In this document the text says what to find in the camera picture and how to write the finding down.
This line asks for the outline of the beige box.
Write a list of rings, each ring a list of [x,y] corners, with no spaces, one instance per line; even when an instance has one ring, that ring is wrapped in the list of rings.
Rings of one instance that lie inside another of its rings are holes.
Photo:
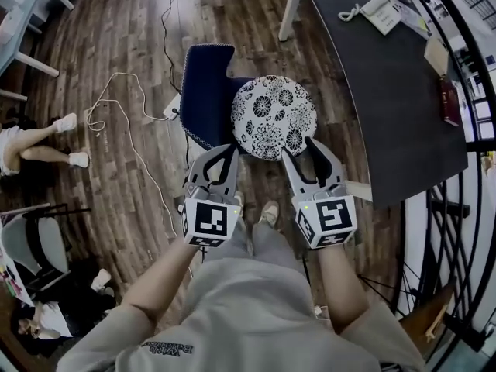
[[[439,75],[444,78],[447,75],[449,52],[444,45],[434,36],[431,36],[425,45],[424,58]]]

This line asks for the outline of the black curved railing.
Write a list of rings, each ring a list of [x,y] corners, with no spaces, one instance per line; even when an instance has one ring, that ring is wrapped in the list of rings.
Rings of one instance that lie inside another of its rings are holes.
[[[467,168],[403,202],[396,308],[456,280],[429,372],[496,372],[496,3],[409,0],[449,52]]]

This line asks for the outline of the white desk telephone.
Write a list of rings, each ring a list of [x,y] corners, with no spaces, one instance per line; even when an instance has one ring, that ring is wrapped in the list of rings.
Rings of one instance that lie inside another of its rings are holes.
[[[355,4],[349,12],[340,12],[338,18],[343,22],[350,22],[358,15],[367,19],[383,36],[389,34],[401,21],[401,14],[390,0],[370,0],[363,6]]]

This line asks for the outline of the dark grey desk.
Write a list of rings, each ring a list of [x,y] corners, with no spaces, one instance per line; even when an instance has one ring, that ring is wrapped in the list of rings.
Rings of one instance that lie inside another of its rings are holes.
[[[467,168],[463,128],[440,116],[439,77],[426,41],[403,24],[382,35],[363,16],[338,14],[370,0],[312,0],[343,68],[360,124],[375,208],[396,205]],[[299,0],[288,0],[286,40]]]

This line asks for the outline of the round floral white cushion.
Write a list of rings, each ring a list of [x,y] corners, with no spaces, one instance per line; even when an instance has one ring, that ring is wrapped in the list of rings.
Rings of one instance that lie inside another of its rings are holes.
[[[238,144],[250,155],[277,161],[286,148],[301,154],[317,129],[310,94],[296,81],[267,75],[247,82],[232,101],[231,122]]]

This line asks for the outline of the person's right shoe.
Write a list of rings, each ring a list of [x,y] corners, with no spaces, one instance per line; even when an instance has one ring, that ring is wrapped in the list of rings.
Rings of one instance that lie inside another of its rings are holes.
[[[279,204],[276,201],[268,201],[262,208],[259,223],[266,223],[274,228],[279,216]]]

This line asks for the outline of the person's beige shirt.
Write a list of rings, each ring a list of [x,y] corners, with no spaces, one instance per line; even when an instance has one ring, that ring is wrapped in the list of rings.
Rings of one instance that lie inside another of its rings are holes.
[[[297,271],[250,259],[204,263],[189,284],[184,319],[155,332],[121,305],[59,361],[57,372],[424,372],[384,303],[337,334],[314,314]]]

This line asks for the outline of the brown wooden table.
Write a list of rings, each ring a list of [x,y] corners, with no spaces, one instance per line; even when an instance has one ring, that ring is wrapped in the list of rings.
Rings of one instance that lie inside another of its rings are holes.
[[[439,310],[444,306],[450,306],[456,289],[456,280],[453,278],[448,281],[437,293],[431,295],[419,295],[419,304],[409,312],[405,317],[400,319],[401,327],[406,331],[408,337],[414,343],[417,350],[427,360],[428,356],[434,350],[434,346],[439,340],[439,325],[436,337],[430,343],[426,342],[425,331],[432,324]]]

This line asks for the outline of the light grey table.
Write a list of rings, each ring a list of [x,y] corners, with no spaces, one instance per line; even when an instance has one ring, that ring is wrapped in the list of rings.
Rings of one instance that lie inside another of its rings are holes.
[[[30,24],[36,4],[39,0],[24,0],[14,5],[0,24],[0,77],[5,73],[14,60],[28,65],[53,78],[59,76],[59,71],[20,51],[22,38],[28,28],[40,30]],[[59,0],[67,9],[74,8],[70,0]]]

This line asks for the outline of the person's right forearm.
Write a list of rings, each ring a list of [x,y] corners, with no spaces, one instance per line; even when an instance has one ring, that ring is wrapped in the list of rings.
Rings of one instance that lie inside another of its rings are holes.
[[[317,254],[330,322],[341,333],[369,309],[367,294],[343,246],[325,247]]]

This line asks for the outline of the dark blue chair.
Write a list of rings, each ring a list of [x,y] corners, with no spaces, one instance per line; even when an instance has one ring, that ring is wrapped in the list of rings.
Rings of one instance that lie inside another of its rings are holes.
[[[179,116],[183,130],[204,150],[237,144],[231,111],[237,91],[250,77],[230,77],[235,47],[203,43],[189,47],[181,81]]]

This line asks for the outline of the person's grey trousers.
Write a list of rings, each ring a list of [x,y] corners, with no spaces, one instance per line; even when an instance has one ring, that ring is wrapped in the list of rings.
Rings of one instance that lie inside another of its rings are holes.
[[[204,262],[224,258],[241,258],[275,264],[296,270],[306,277],[302,264],[296,260],[293,249],[283,234],[275,227],[257,222],[253,225],[249,236],[242,217],[237,220],[232,239],[226,245],[209,249]]]

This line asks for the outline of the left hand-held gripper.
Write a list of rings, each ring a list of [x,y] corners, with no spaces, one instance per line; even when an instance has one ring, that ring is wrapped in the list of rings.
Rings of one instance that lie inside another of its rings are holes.
[[[219,163],[219,177],[213,181],[208,171]],[[181,210],[185,243],[218,248],[232,239],[239,218],[237,201],[231,197],[236,191],[238,163],[237,146],[221,145],[206,151],[192,164],[188,176],[191,183],[186,184]]]

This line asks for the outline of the light wooden stick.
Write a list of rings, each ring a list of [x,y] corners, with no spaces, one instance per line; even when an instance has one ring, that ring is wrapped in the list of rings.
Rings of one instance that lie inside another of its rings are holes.
[[[447,308],[448,308],[448,305],[444,305],[439,310],[439,313],[435,317],[434,321],[425,331],[425,339],[426,339],[427,343],[430,343],[431,341],[433,341],[435,339],[437,329],[438,329],[439,325],[441,324],[441,322],[443,321],[443,318],[444,318],[444,315],[446,314]]]

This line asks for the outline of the white paper sheets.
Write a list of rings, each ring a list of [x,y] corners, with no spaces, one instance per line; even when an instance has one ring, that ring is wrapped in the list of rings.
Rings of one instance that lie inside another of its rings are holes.
[[[401,21],[411,30],[428,40],[431,36],[425,20],[413,9],[409,8],[399,0],[389,0],[394,8],[400,13]]]

